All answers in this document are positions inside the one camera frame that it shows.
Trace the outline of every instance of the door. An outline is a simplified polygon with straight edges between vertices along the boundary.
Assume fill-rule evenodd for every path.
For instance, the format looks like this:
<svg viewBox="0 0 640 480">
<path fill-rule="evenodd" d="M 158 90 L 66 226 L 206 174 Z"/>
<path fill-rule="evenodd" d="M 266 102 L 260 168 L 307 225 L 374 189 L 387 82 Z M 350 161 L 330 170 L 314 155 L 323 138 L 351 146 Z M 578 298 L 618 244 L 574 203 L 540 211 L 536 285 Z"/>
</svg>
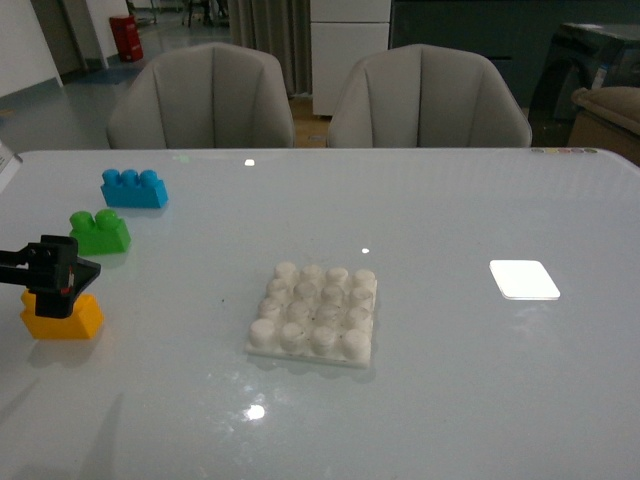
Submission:
<svg viewBox="0 0 640 480">
<path fill-rule="evenodd" d="M 60 0 L 31 0 L 63 83 L 84 74 L 86 68 Z"/>
</svg>

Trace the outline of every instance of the blue toy block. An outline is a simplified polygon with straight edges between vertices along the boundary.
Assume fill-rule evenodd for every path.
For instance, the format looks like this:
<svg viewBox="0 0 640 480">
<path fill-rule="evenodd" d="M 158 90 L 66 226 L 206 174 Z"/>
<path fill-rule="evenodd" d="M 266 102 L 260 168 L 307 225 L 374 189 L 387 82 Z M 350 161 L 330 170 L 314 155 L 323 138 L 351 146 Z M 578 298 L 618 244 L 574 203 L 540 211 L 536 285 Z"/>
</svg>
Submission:
<svg viewBox="0 0 640 480">
<path fill-rule="evenodd" d="M 107 205 L 125 208 L 162 208 L 169 197 L 164 182 L 154 170 L 145 170 L 138 176 L 135 170 L 105 170 L 104 185 L 100 187 Z"/>
</svg>

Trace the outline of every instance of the white paper square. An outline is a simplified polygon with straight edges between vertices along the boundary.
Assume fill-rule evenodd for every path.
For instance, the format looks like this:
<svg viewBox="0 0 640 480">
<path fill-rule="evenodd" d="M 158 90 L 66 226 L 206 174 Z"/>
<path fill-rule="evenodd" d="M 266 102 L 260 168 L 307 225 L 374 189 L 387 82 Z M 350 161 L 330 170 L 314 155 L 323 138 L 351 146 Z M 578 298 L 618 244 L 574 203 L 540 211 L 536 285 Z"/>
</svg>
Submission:
<svg viewBox="0 0 640 480">
<path fill-rule="evenodd" d="M 560 291 L 544 266 L 535 260 L 492 260 L 489 268 L 509 300 L 557 300 Z"/>
</svg>

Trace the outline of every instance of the gray chair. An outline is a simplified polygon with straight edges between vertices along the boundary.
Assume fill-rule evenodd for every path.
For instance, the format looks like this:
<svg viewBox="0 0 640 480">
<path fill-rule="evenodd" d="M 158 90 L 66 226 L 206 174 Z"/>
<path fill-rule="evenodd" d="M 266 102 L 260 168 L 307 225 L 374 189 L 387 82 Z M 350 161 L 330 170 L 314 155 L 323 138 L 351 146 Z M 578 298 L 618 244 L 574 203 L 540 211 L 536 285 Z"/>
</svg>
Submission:
<svg viewBox="0 0 640 480">
<path fill-rule="evenodd" d="M 327 136 L 332 148 L 530 145 L 531 127 L 489 60 L 429 45 L 358 62 Z"/>
<path fill-rule="evenodd" d="M 224 43 L 153 59 L 107 124 L 111 148 L 290 148 L 295 130 L 278 60 Z"/>
</svg>

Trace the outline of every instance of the toy block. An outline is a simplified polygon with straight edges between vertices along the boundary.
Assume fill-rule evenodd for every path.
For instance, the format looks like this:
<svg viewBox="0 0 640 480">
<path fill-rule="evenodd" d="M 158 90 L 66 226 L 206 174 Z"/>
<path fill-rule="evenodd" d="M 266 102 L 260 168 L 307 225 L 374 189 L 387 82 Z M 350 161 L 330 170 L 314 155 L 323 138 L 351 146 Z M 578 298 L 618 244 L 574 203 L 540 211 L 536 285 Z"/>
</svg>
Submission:
<svg viewBox="0 0 640 480">
<path fill-rule="evenodd" d="M 245 351 L 367 368 L 377 288 L 370 270 L 349 275 L 339 267 L 325 274 L 308 265 L 298 272 L 293 263 L 282 262 L 249 328 Z"/>
<path fill-rule="evenodd" d="M 25 309 L 20 314 L 22 321 L 38 340 L 88 340 L 100 329 L 104 315 L 96 298 L 81 294 L 73 305 L 73 313 L 67 318 L 39 317 L 36 315 L 36 296 L 25 290 L 22 294 Z"/>
<path fill-rule="evenodd" d="M 127 224 L 114 210 L 100 210 L 95 221 L 89 212 L 75 212 L 69 221 L 73 227 L 69 236 L 78 241 L 78 255 L 123 253 L 129 248 Z"/>
<path fill-rule="evenodd" d="M 154 170 L 145 170 L 139 176 L 135 170 L 105 170 L 104 184 L 100 187 L 110 207 L 162 208 L 169 197 L 164 181 Z"/>
</svg>

